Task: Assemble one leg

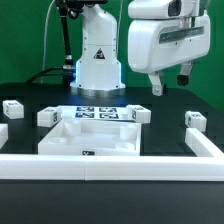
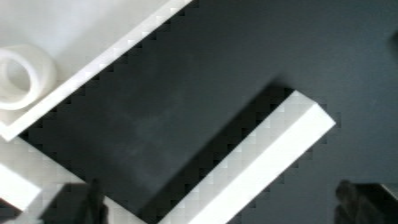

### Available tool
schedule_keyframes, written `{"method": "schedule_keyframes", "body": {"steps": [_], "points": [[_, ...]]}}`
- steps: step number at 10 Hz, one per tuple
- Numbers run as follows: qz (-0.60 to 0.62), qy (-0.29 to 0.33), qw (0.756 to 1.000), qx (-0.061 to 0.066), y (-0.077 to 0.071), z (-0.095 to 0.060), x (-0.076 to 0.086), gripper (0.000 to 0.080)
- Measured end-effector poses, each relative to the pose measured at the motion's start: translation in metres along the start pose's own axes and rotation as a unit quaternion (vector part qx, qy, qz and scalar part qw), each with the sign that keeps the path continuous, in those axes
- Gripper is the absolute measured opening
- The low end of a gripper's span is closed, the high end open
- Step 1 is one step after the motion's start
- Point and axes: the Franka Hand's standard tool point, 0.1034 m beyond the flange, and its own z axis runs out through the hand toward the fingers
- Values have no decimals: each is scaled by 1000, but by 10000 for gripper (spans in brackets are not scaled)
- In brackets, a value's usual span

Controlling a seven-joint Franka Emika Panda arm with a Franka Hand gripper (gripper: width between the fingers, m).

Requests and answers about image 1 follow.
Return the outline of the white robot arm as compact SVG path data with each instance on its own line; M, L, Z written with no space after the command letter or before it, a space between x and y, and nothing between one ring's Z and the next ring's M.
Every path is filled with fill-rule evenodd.
M162 71L180 65L178 83L188 84L193 61L210 48L210 18L202 0L132 0L128 30L128 64L146 74L152 93L161 96ZM82 56L71 87L86 95L110 95L125 89L117 59L115 18L95 4L83 12Z

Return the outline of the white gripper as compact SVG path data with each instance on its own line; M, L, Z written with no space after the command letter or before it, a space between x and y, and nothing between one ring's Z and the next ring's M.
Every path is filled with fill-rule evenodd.
M181 64L177 84L186 86L194 60L205 56L210 48L210 18L195 19L195 26L181 28L179 19L134 20L128 32L128 63L135 72L150 73L152 94L165 91L163 70Z

